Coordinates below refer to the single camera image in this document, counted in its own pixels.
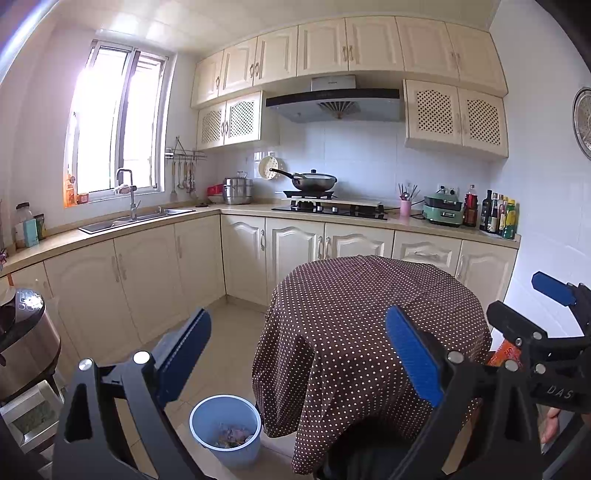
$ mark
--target blue bucket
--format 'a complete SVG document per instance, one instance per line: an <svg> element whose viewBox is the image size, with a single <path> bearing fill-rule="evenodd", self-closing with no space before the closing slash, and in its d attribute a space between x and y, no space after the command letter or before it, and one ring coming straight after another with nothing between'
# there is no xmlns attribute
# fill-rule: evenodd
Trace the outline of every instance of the blue bucket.
<svg viewBox="0 0 591 480"><path fill-rule="evenodd" d="M197 404L189 417L189 426L195 440L210 450L228 468L241 468L256 460L261 447L261 416L244 398L234 395L216 395ZM244 427L252 438L234 448L214 446L224 427Z"/></svg>

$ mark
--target brown tablecloth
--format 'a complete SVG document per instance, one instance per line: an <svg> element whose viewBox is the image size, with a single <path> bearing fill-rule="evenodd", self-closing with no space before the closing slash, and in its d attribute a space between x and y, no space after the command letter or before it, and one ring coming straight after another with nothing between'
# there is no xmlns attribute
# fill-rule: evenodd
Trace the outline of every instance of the brown tablecloth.
<svg viewBox="0 0 591 480"><path fill-rule="evenodd" d="M416 396L386 334L392 305L446 348L485 360L491 336L478 299L432 265L320 260L297 267L275 289L252 385L267 435L297 431L295 473L313 472L362 418L380 416L408 440L426 422L431 407Z"/></svg>

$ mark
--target wooden countertop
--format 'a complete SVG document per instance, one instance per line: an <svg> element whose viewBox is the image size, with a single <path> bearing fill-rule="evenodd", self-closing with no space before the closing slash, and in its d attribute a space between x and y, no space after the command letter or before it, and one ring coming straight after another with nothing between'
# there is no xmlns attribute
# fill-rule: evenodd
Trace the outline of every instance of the wooden countertop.
<svg viewBox="0 0 591 480"><path fill-rule="evenodd" d="M400 218L398 215L392 214L389 215L388 220L383 221L347 216L319 215L317 213L277 212L271 210L273 207L277 206L277 204L272 203L251 203L250 205L211 205L209 207L193 207L192 212L181 213L180 215L165 218L156 218L146 222L125 225L99 233L89 234L78 229L58 233L57 235L52 235L45 240L42 240L34 247L19 250L16 254L10 256L8 262L4 265L2 272L0 272L0 277L71 250L87 247L88 245L97 244L105 240L111 240L118 236L129 235L130 233L141 232L158 226L170 225L172 223L219 214L287 218L294 220L308 220L312 222L342 223L345 225L388 228L405 232L426 233L427 235L448 236L451 238L500 245L508 248L519 248L519 235L516 235L515 240L507 240L500 238L497 235L481 232L479 229L432 225L426 220Z"/></svg>

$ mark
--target metal bolt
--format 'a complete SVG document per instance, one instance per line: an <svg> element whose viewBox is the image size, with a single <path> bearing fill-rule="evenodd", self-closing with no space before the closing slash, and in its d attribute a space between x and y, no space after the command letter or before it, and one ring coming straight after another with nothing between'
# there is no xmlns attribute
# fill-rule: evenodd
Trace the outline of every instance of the metal bolt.
<svg viewBox="0 0 591 480"><path fill-rule="evenodd" d="M137 363L138 365L143 365L148 360L150 360L150 353L149 352L142 350L141 352L137 352L134 355L134 362Z"/></svg>
<svg viewBox="0 0 591 480"><path fill-rule="evenodd" d="M457 352L455 350L452 350L451 352L449 352L447 354L447 359L456 365L461 364L464 361L464 354L461 352Z"/></svg>
<svg viewBox="0 0 591 480"><path fill-rule="evenodd" d="M515 360L509 359L505 362L505 368L509 372L517 372L519 370L519 364Z"/></svg>
<svg viewBox="0 0 591 480"><path fill-rule="evenodd" d="M78 368L82 371L88 370L90 367L92 367L92 360L90 358L83 358L78 364Z"/></svg>

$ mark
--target pink cup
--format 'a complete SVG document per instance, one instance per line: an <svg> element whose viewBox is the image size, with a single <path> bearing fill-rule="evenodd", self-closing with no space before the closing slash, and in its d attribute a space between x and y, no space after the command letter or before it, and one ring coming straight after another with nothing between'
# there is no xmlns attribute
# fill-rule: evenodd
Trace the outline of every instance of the pink cup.
<svg viewBox="0 0 591 480"><path fill-rule="evenodd" d="M400 200L400 216L401 217L410 217L410 207L411 207L410 200Z"/></svg>

